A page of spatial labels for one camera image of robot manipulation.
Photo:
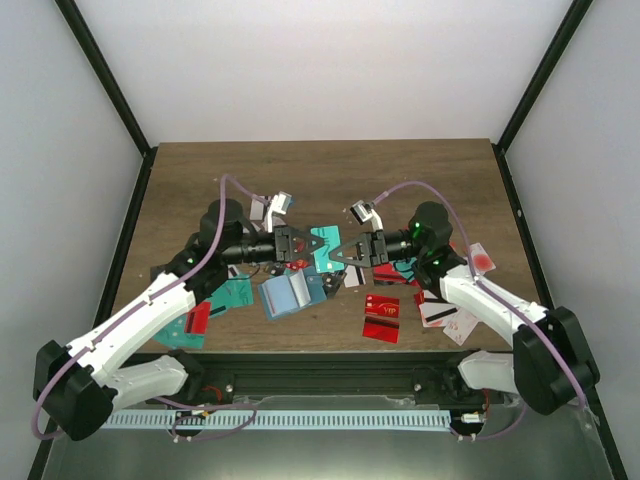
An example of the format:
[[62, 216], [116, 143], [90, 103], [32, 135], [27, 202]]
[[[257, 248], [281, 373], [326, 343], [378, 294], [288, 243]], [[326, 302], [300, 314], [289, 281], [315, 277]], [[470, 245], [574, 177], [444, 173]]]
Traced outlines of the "red striped card front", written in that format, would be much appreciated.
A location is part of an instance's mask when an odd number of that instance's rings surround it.
[[362, 336], [391, 344], [396, 344], [399, 338], [399, 323], [376, 317], [366, 316], [364, 319]]

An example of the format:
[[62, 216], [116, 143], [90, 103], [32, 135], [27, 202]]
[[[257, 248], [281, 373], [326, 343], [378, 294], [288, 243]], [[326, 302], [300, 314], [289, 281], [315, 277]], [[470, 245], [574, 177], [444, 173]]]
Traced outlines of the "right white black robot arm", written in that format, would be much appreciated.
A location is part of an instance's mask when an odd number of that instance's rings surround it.
[[479, 351], [464, 357], [444, 378], [451, 400], [465, 403], [480, 389], [490, 389], [520, 396], [541, 415], [571, 401], [587, 407], [587, 393], [600, 373], [574, 312], [526, 301], [482, 277], [473, 260], [451, 246], [453, 227], [441, 203], [421, 203], [408, 226], [397, 231], [384, 230], [372, 202], [358, 201], [350, 211], [372, 228], [332, 249], [331, 259], [361, 268], [408, 261], [422, 289], [473, 315], [510, 346], [507, 354]]

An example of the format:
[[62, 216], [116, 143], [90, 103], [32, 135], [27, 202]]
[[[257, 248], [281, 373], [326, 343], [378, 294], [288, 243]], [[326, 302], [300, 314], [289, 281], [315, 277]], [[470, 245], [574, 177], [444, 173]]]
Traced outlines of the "white card red circles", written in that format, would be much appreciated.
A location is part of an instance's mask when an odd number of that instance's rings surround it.
[[495, 263], [480, 243], [471, 244], [469, 254], [471, 264], [479, 274], [484, 275], [496, 269]]

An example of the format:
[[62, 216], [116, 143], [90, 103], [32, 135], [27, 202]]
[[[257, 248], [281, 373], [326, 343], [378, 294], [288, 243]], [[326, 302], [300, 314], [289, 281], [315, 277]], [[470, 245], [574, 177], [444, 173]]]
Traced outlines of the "blue leather card holder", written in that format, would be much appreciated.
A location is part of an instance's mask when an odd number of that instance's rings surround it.
[[258, 286], [258, 293], [269, 321], [327, 300], [323, 279], [314, 266], [272, 277]]

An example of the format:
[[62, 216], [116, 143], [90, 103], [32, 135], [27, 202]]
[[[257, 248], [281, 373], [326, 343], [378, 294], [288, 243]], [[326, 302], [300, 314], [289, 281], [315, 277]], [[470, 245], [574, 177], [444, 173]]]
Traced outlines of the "red gold VIP card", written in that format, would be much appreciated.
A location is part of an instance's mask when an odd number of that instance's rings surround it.
[[400, 300], [375, 294], [365, 297], [364, 312], [367, 316], [397, 319], [400, 311]]

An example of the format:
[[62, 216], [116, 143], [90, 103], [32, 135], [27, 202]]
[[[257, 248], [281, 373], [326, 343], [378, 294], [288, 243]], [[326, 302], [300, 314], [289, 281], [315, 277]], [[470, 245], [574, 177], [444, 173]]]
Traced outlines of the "white striped card right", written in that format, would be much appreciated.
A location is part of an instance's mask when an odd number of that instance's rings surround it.
[[428, 299], [418, 306], [422, 326], [424, 328], [444, 328], [458, 312], [451, 304]]

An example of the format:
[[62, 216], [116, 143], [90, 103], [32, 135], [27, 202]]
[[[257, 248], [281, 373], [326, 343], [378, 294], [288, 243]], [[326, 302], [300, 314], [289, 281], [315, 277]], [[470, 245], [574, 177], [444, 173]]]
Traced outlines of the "red card front left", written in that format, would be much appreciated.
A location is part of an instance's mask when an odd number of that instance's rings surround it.
[[210, 302], [202, 302], [186, 315], [184, 332], [192, 335], [205, 335], [211, 310]]

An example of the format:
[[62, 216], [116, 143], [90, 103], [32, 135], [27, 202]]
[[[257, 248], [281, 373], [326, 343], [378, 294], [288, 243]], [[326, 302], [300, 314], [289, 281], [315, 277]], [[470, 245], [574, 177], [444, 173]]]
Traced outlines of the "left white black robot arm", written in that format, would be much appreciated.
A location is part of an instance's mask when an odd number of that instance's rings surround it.
[[123, 363], [172, 320], [209, 298], [227, 281], [229, 266], [293, 263], [323, 245], [320, 237], [290, 226], [257, 231], [235, 200], [211, 203], [184, 249], [135, 300], [66, 345], [51, 340], [39, 349], [33, 398], [37, 412], [46, 412], [58, 426], [49, 436], [84, 440], [116, 410], [152, 397], [196, 402], [205, 381], [177, 356], [133, 368]]

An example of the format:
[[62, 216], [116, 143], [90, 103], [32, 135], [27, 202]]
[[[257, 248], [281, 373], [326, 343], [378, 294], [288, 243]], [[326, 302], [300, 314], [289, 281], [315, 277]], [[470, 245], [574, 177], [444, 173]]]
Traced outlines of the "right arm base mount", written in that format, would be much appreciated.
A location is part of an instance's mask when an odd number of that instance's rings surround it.
[[472, 389], [453, 370], [415, 370], [411, 385], [417, 403], [436, 404], [442, 408], [480, 406], [487, 399], [502, 399], [500, 394], [486, 395], [482, 390]]

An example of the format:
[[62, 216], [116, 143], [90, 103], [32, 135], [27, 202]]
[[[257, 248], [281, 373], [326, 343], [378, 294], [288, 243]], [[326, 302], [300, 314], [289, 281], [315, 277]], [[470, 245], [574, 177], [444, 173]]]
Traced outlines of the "teal card front left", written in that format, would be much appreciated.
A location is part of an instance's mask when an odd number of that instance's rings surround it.
[[202, 349], [205, 336], [203, 334], [187, 333], [186, 321], [177, 319], [159, 330], [153, 339], [170, 349], [191, 348]]

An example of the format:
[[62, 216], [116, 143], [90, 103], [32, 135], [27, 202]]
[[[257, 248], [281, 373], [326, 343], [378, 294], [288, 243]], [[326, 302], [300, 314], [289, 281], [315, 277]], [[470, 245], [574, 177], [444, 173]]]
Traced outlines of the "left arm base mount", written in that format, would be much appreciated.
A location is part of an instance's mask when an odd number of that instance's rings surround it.
[[190, 375], [185, 385], [175, 394], [163, 397], [180, 404], [229, 404], [235, 391], [233, 373], [205, 370], [200, 377]]

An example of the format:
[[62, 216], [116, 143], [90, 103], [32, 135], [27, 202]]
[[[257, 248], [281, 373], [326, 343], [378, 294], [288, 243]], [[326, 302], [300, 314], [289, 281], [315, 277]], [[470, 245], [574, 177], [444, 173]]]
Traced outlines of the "teal vip card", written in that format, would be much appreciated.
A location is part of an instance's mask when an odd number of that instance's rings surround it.
[[329, 253], [341, 244], [340, 230], [337, 225], [313, 227], [310, 233], [320, 237], [324, 245], [313, 253], [316, 272], [319, 274], [342, 271], [345, 265], [332, 260]]
[[223, 315], [230, 309], [244, 308], [254, 304], [252, 283], [248, 276], [227, 280], [209, 298], [209, 317]]

